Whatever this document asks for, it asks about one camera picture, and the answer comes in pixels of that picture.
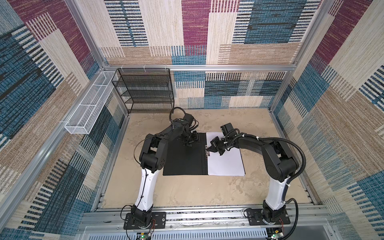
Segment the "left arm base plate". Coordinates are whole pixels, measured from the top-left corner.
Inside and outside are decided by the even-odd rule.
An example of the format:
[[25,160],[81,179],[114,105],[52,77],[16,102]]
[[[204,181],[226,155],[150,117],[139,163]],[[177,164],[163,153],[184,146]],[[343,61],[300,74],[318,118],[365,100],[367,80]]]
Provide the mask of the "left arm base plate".
[[166,226],[166,212],[151,212],[151,213],[131,213],[126,214],[124,222],[124,230],[149,230],[149,229],[164,229]]

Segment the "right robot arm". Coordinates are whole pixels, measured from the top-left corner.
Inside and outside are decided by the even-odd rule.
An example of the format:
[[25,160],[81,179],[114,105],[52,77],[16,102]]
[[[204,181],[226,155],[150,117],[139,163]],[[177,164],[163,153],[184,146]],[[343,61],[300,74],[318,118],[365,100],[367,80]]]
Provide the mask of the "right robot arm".
[[261,138],[241,133],[231,123],[221,126],[223,137],[215,137],[206,148],[207,152],[219,153],[233,148],[245,149],[263,156],[264,164],[270,176],[269,192],[263,201],[259,213],[247,214],[246,217],[262,219],[266,225],[279,223],[286,214],[286,195],[293,179],[297,178],[306,167],[303,150],[294,142],[283,138]]

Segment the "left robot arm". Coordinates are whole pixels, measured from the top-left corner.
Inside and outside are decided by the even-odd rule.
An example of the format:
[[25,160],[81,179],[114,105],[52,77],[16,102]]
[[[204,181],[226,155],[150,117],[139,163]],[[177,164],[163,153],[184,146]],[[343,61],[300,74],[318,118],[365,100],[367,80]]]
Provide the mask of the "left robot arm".
[[131,207],[131,219],[144,227],[153,223],[153,195],[157,177],[164,167],[169,143],[180,140],[185,146],[199,140],[196,128],[199,122],[181,107],[174,107],[169,114],[170,126],[157,134],[148,134],[144,140],[140,156],[135,161],[142,168],[139,195]]

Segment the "orange black file folder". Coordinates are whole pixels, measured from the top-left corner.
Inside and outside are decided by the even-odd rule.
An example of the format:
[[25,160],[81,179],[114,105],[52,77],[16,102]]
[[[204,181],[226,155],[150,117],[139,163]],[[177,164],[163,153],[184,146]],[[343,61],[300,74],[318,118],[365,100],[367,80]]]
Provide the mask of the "orange black file folder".
[[224,135],[221,132],[199,133],[199,141],[191,146],[185,146],[180,140],[174,140],[169,144],[163,175],[208,175],[205,145],[209,147],[214,137],[221,139]]

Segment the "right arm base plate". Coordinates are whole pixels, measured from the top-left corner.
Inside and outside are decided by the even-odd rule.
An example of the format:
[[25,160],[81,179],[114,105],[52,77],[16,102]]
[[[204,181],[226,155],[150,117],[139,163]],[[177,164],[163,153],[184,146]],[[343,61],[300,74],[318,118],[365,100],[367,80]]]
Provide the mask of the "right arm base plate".
[[286,207],[279,210],[247,208],[243,214],[248,219],[250,226],[280,225],[281,223],[289,225],[291,223]]

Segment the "silver folder clip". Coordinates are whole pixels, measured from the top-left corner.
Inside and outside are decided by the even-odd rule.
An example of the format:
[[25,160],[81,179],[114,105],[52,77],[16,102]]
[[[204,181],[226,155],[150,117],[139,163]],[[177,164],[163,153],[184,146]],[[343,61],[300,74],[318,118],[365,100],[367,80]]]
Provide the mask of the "silver folder clip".
[[210,156],[210,152],[208,151],[208,146],[205,145],[205,154],[206,154],[206,157],[208,158]]

